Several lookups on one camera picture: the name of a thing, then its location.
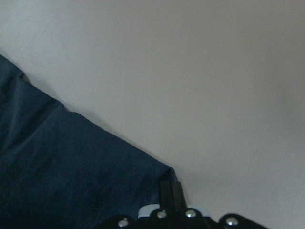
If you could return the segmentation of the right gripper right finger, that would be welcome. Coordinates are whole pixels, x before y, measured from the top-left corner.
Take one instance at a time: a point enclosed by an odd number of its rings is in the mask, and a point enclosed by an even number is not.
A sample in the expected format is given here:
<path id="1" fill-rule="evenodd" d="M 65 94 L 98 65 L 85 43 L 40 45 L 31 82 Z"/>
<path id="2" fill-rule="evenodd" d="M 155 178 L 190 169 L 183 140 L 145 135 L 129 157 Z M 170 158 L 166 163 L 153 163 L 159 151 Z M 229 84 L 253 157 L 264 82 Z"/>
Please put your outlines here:
<path id="1" fill-rule="evenodd" d="M 171 183 L 172 198 L 175 211 L 187 208 L 182 185 L 179 181 Z"/>

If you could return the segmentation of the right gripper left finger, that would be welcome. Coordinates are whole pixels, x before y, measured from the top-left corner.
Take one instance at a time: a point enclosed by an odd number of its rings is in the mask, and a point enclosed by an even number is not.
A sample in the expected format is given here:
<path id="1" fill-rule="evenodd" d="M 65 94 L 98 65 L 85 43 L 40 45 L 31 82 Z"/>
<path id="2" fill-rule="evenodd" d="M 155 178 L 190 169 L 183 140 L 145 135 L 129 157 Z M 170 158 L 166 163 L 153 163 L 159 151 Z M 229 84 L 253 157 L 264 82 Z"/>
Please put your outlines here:
<path id="1" fill-rule="evenodd" d="M 160 182 L 160 207 L 173 211 L 173 196 L 170 181 Z"/>

